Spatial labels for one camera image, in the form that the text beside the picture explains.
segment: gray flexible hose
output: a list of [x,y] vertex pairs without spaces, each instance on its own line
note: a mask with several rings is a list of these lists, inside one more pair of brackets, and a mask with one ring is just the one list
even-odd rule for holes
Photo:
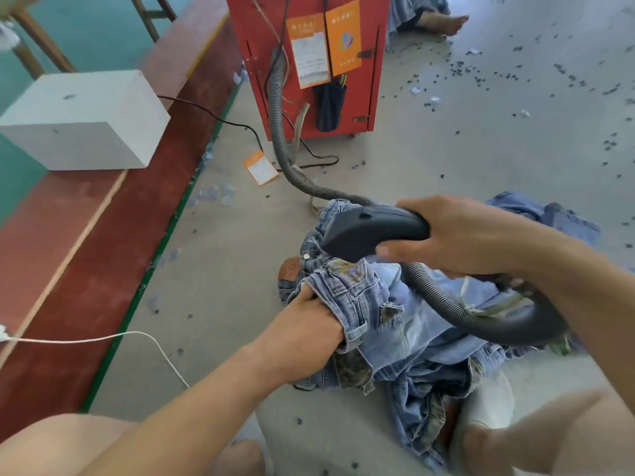
[[[361,195],[351,195],[340,190],[321,187],[294,168],[282,125],[284,63],[283,57],[277,57],[277,62],[269,76],[269,129],[275,158],[282,173],[294,187],[313,197],[324,200],[346,199],[362,206],[374,205],[372,200]],[[461,304],[456,303],[444,293],[428,274],[424,265],[405,263],[401,266],[410,284],[443,319],[486,341],[505,346],[530,346],[548,342],[567,329],[567,323],[551,302],[540,293],[531,296],[533,309],[530,312],[518,311],[503,319],[478,317],[467,312]]]

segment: denim jeans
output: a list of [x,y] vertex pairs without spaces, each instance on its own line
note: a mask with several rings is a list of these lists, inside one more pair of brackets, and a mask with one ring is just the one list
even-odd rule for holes
[[[501,193],[488,203],[535,221],[548,221],[588,244],[599,236],[597,226],[558,204],[544,207],[513,192]],[[367,259],[349,263],[323,252],[320,242],[333,217],[353,207],[359,206],[330,201],[300,248],[302,269],[296,281],[279,281],[286,303],[297,296],[300,283],[309,284],[344,329],[344,341],[327,365],[298,381],[296,387],[357,388],[367,394],[374,389],[374,381],[390,381],[402,443],[426,464],[439,468],[445,457],[434,441],[445,423],[443,398],[467,396],[483,376],[532,348],[501,347],[454,328],[408,287],[399,264]],[[463,280],[429,271],[443,291],[460,300]],[[510,296],[489,282],[472,279],[464,301],[485,308]]]

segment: person's left hand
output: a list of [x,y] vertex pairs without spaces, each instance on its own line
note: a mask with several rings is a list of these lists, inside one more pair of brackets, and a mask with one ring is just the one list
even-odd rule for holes
[[282,385],[323,368],[342,340],[342,325],[311,287],[303,284],[300,294],[251,346]]

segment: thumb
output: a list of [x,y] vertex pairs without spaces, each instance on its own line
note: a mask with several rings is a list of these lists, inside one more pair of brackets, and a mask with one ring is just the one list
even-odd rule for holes
[[300,293],[297,295],[297,297],[294,300],[295,301],[297,300],[310,301],[311,299],[313,299],[313,297],[315,297],[313,288],[307,283],[304,283],[302,284],[302,287],[300,288]]
[[386,240],[375,251],[382,259],[394,262],[425,262],[431,247],[429,240]]

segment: red machine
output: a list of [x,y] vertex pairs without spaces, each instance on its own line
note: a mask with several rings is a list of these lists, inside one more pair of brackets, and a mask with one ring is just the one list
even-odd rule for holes
[[[271,22],[277,36],[280,37],[287,0],[256,1]],[[327,3],[328,9],[335,9],[352,1],[290,0],[287,19],[324,13],[324,3]],[[240,41],[242,57],[258,103],[260,117],[267,137],[271,140],[264,84],[272,63],[272,53],[279,46],[279,42],[272,28],[258,11],[254,0],[227,0],[227,4]],[[300,88],[289,34],[285,34],[284,47],[289,57],[290,73],[284,85],[283,93],[286,101],[283,102],[282,107],[289,119],[295,123],[302,103],[311,105],[302,126],[303,138],[352,135],[373,130],[384,59],[389,4],[390,0],[360,0],[361,51],[359,58],[361,58],[361,67],[346,72],[347,91],[340,112],[340,123],[337,129],[331,132],[324,133],[316,127],[318,116],[316,96],[312,88]],[[285,124],[284,133],[286,139],[293,139],[291,123]]]

